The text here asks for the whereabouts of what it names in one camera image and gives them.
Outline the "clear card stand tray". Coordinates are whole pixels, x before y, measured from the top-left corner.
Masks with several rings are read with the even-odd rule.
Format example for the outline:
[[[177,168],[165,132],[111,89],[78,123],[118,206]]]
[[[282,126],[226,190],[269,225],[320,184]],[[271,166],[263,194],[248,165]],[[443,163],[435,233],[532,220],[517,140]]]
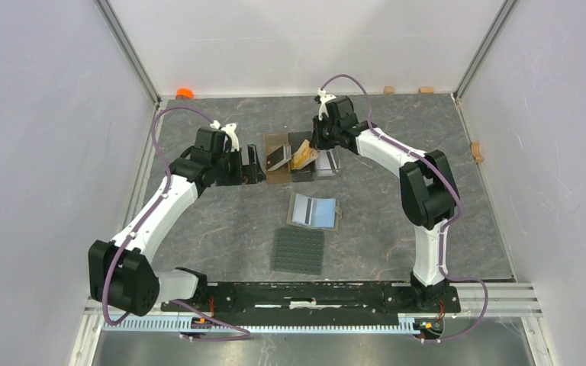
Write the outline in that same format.
[[[337,149],[320,150],[315,160],[316,178],[334,178],[341,172],[341,163]]]

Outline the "gold credit card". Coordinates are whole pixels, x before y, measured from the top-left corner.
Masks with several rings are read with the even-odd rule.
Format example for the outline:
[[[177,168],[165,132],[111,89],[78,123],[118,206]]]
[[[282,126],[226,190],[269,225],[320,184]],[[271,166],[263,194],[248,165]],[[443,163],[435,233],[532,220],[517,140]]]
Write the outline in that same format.
[[[290,160],[291,170],[301,170],[314,162],[318,157],[318,151],[311,146],[310,140],[304,140]]]

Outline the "white blue credit card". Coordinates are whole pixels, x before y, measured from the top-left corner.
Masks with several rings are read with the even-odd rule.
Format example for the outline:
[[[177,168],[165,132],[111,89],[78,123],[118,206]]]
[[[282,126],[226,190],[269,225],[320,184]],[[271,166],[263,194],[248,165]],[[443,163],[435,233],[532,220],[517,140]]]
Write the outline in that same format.
[[[291,212],[291,221],[302,226],[313,226],[316,205],[316,199],[303,194],[296,194]]]

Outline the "grey blue card holder wallet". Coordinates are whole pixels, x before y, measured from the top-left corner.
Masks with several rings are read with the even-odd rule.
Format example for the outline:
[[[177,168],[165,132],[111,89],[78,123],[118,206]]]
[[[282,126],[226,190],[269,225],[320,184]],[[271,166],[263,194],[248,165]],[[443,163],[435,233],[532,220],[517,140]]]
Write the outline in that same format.
[[[286,223],[309,230],[337,231],[343,212],[336,198],[315,198],[293,193]]]

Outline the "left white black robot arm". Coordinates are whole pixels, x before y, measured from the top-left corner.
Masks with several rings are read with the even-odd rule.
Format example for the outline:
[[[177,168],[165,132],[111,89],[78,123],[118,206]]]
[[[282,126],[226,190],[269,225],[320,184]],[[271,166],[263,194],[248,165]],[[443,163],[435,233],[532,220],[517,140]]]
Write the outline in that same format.
[[[91,245],[93,300],[135,316],[171,300],[181,300],[194,311],[208,304],[205,275],[184,268],[158,272],[152,262],[177,219],[207,188],[265,180],[253,144],[248,146],[248,163],[243,163],[236,129],[236,124],[220,126],[218,122],[199,128],[194,144],[168,164],[158,190],[138,215],[109,241]]]

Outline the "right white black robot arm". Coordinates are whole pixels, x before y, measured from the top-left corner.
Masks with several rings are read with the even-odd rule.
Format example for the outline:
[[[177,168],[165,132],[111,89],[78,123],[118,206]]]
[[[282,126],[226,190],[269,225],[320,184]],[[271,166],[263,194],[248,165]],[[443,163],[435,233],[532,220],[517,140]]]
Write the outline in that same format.
[[[411,303],[420,311],[432,310],[449,289],[447,233],[460,202],[448,159],[439,150],[411,148],[369,121],[360,121],[353,102],[346,96],[320,90],[315,101],[319,111],[313,119],[314,148],[340,146],[371,159],[398,177],[401,206],[415,232]]]

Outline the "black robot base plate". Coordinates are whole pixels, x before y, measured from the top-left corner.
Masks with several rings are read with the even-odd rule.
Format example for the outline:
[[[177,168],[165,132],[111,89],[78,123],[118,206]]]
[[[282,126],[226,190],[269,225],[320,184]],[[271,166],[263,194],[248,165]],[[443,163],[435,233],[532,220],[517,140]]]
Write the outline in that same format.
[[[186,304],[235,326],[392,326],[400,314],[462,309],[453,286],[426,300],[410,284],[390,281],[220,281]]]

